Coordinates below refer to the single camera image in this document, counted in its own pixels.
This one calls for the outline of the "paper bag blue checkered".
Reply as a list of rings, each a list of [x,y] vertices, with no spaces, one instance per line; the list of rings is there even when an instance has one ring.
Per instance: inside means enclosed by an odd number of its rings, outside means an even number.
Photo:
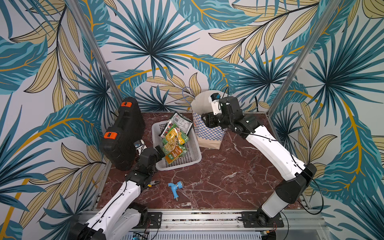
[[[208,128],[202,121],[202,115],[212,110],[209,103],[209,97],[213,93],[219,93],[221,97],[223,92],[218,90],[208,90],[198,94],[191,102],[193,112],[194,131],[197,136],[198,144],[202,148],[219,150],[224,138],[225,132],[220,128]]]

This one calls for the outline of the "green mushroom chicken soup packet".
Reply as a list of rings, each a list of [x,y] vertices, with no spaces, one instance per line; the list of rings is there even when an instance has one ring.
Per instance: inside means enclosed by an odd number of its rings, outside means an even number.
[[[170,165],[178,158],[187,153],[187,148],[179,144],[175,138],[170,139],[163,147],[162,151],[165,154],[165,160]]]

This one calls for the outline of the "green yellow corn soup packet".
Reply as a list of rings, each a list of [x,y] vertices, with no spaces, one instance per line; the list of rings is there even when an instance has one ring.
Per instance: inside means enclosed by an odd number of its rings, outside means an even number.
[[[167,132],[165,137],[163,138],[163,144],[167,144],[171,141],[176,142],[179,145],[184,145],[189,141],[189,137],[186,133],[184,133],[178,125],[174,124]]]

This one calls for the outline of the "white perforated plastic basket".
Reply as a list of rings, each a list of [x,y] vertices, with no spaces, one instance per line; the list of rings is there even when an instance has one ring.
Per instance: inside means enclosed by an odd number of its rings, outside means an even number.
[[[168,121],[162,121],[152,125],[152,141],[154,146],[160,145],[162,147],[164,145],[162,138],[159,135],[165,129],[167,122]],[[170,171],[184,168],[197,164],[202,160],[201,150],[194,129],[190,130],[188,137],[190,140],[185,144],[187,152],[183,156],[173,161],[171,164],[168,164],[167,161],[163,158],[156,163],[156,168],[158,171]]]

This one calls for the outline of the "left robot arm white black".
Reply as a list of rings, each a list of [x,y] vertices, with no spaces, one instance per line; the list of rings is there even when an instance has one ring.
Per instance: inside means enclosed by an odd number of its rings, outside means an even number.
[[[135,167],[110,201],[86,223],[70,228],[69,240],[120,240],[147,220],[147,207],[135,204],[140,194],[160,181],[153,181],[156,163],[165,156],[162,148],[144,148]]]

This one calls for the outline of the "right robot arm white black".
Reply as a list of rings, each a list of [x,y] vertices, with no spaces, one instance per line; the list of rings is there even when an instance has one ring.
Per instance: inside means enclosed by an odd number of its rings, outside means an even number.
[[[285,207],[295,203],[313,180],[317,168],[294,157],[254,115],[244,114],[238,99],[213,93],[202,120],[208,128],[230,130],[256,147],[278,170],[283,180],[257,211],[261,225],[266,225]]]

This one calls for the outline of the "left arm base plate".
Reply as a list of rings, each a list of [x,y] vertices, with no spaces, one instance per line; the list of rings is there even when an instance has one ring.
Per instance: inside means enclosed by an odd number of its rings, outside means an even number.
[[[136,223],[133,221],[134,225],[130,230],[136,229],[159,229],[162,226],[162,212],[143,212],[138,213],[139,220]]]

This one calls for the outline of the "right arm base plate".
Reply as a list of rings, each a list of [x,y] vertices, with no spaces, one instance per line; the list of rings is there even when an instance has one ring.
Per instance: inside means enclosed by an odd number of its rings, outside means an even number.
[[[238,219],[243,223],[244,228],[264,228],[264,229],[277,229],[283,228],[284,222],[281,214],[270,218],[262,212],[241,212]]]

